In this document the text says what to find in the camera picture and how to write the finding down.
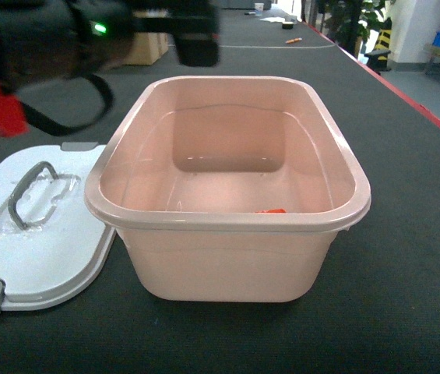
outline white plastic lid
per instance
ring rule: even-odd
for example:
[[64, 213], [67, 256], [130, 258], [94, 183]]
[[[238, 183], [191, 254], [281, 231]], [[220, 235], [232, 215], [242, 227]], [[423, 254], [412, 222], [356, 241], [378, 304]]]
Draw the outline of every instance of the white plastic lid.
[[[83, 190], [103, 148], [64, 151], [59, 146], [37, 146], [0, 164], [0, 281], [5, 285], [1, 310], [60, 304], [99, 274], [114, 229], [88, 211]], [[25, 223], [21, 229], [9, 212], [9, 197], [19, 180], [41, 161], [51, 164], [58, 178], [42, 167], [39, 175], [33, 175], [14, 208]]]

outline white wall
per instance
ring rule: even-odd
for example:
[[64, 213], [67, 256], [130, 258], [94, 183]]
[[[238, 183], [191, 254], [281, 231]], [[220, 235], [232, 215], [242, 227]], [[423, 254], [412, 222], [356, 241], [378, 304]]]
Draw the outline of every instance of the white wall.
[[389, 58], [397, 63], [426, 62], [425, 45], [440, 29], [440, 0], [396, 0], [388, 16], [392, 20]]

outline cardboard box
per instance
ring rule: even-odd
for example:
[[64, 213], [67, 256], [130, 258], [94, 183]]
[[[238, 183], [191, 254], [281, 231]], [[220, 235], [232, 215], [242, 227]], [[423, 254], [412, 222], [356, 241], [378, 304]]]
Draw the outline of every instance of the cardboard box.
[[168, 49], [167, 34], [136, 33], [126, 65], [152, 65]]

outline container rim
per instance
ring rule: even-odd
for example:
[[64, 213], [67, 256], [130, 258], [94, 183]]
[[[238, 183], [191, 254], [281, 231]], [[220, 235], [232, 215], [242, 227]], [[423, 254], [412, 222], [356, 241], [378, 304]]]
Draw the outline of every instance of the container rim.
[[[161, 84], [180, 79], [274, 79], [302, 86], [311, 99], [319, 105], [321, 115], [339, 147], [350, 173], [355, 189], [351, 198], [342, 206], [318, 213], [206, 213], [175, 211], [130, 210], [108, 200], [100, 189], [100, 179], [112, 154], [132, 120], [151, 92]], [[356, 224], [369, 211], [371, 188], [368, 179], [354, 156], [342, 132], [334, 122], [315, 90], [307, 83], [277, 76], [176, 76], [150, 84], [135, 102], [121, 125], [93, 166], [85, 185], [85, 204], [88, 210], [103, 222], [121, 229], [172, 230], [172, 231], [266, 231], [321, 233], [340, 231]]]

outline pen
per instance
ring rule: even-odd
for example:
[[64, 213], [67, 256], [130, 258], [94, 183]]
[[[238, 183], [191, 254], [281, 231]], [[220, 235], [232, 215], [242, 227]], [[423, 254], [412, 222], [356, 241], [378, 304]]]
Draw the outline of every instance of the pen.
[[297, 37], [295, 39], [290, 39], [290, 40], [286, 41], [285, 43], [286, 44], [291, 44], [291, 43], [296, 43], [297, 41], [302, 41], [302, 40], [303, 40], [302, 37]]

